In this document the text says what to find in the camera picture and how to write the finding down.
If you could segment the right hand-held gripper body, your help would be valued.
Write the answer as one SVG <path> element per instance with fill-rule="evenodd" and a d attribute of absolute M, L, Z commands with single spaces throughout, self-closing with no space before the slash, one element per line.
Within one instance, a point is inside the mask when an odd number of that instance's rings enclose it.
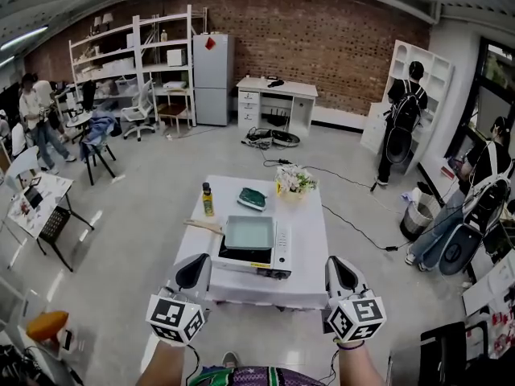
<path fill-rule="evenodd" d="M 323 333 L 342 343 L 371 339 L 387 320 L 381 297 L 372 290 L 347 298 L 330 298 L 322 311 Z"/>

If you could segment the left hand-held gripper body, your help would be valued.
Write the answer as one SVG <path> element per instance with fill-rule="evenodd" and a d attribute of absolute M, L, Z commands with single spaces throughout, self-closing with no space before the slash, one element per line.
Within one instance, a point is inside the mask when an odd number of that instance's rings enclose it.
<path fill-rule="evenodd" d="M 206 289 L 159 288 L 150 296 L 146 322 L 153 333 L 173 347 L 186 347 L 201 332 L 209 316 Z"/>

